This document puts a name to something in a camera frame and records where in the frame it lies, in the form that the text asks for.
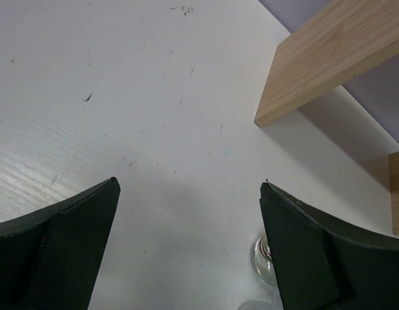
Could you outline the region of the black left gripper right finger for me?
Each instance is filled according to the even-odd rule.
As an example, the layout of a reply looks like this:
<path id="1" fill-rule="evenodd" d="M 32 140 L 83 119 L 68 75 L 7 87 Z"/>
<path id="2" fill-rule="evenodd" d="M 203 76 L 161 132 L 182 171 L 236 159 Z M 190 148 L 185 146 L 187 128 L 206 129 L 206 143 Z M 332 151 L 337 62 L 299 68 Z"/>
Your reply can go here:
<path id="1" fill-rule="evenodd" d="M 399 309 L 399 239 L 262 183 L 260 207 L 284 309 Z"/>

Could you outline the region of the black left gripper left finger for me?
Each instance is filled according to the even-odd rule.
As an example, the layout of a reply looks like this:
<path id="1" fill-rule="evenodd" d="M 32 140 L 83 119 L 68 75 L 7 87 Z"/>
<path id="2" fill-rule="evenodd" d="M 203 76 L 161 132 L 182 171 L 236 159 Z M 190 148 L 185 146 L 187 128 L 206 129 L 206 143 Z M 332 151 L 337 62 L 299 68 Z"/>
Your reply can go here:
<path id="1" fill-rule="evenodd" d="M 120 190 L 112 177 L 0 223 L 0 309 L 87 309 Z"/>

